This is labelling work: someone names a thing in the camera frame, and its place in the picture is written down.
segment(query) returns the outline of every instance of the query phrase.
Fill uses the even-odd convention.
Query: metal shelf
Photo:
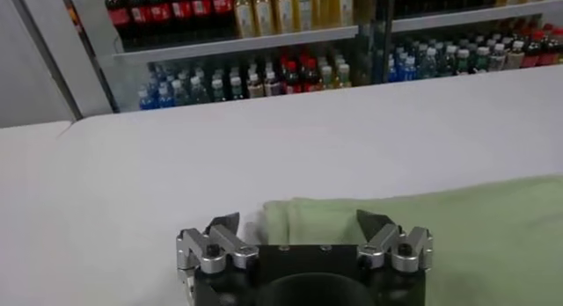
[[[545,0],[542,2],[493,7],[476,11],[460,11],[421,18],[395,19],[393,20],[391,30],[397,33],[442,26],[458,26],[487,20],[541,14],[548,11],[563,12],[563,0]]]
[[[102,67],[114,65],[143,64],[165,60],[186,59],[205,55],[219,55],[239,51],[256,50],[270,47],[284,47],[295,44],[344,40],[354,38],[358,26],[338,27],[325,30],[300,33],[277,34],[239,40],[226,40],[193,44],[180,47],[165,47],[154,50],[127,52],[98,58]]]

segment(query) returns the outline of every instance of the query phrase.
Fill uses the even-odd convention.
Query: cola bottle
[[[123,47],[127,47],[135,37],[133,20],[129,16],[125,0],[105,0],[107,14],[112,21],[113,27],[120,35]]]
[[[191,0],[172,0],[172,11],[176,19],[177,32],[183,39],[191,39],[193,28],[193,13]]]
[[[210,27],[212,26],[213,9],[211,0],[192,0],[192,13],[194,14],[194,30],[198,39],[207,39],[212,36]]]
[[[234,0],[213,0],[213,21],[219,27],[218,36],[230,37],[237,34],[234,7]]]
[[[137,38],[135,44],[143,46],[146,38],[150,36],[151,26],[150,22],[152,16],[150,15],[150,7],[147,0],[127,0],[131,17],[135,22]]]
[[[156,43],[172,40],[172,8],[170,0],[148,0],[152,16],[152,32]]]

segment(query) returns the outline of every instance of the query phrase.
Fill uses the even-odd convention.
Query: beverage cooler
[[[84,116],[555,64],[563,44],[563,0],[25,2]]]

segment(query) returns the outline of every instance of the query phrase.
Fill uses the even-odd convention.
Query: circular opening
[[[372,306],[359,282],[332,273],[300,273],[272,281],[260,291],[257,306]]]

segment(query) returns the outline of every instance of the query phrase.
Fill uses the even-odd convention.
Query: green towel
[[[563,304],[563,177],[374,200],[293,199],[265,204],[270,244],[365,242],[356,209],[406,230],[430,229],[427,305]]]

